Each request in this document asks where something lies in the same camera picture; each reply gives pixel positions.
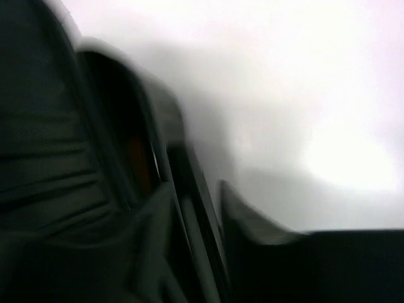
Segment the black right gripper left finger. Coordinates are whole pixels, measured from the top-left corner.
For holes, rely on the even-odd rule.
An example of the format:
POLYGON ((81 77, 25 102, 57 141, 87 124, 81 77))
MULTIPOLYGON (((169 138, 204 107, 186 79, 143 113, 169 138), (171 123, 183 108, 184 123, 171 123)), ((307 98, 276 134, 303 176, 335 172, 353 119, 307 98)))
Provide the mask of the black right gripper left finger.
POLYGON ((27 245, 1 302, 134 302, 158 295, 171 206, 162 184, 94 239, 27 245))

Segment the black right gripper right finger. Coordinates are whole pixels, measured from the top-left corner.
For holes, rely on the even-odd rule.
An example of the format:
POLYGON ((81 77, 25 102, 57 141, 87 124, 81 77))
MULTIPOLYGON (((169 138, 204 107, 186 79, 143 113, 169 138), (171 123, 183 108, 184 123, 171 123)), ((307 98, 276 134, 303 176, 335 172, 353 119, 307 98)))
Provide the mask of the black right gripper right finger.
POLYGON ((402 302, 403 232, 302 234, 220 185, 223 244, 233 302, 402 302))

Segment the black hard-shell suitcase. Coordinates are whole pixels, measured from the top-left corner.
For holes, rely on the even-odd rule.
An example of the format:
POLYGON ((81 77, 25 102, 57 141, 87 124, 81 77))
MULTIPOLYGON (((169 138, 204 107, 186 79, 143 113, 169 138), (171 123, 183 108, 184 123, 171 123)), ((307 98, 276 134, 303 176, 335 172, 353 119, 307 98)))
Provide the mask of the black hard-shell suitcase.
POLYGON ((1 296, 27 245, 94 239, 170 186, 158 295, 230 302, 206 181, 165 87, 89 45, 47 1, 1 2, 1 296))

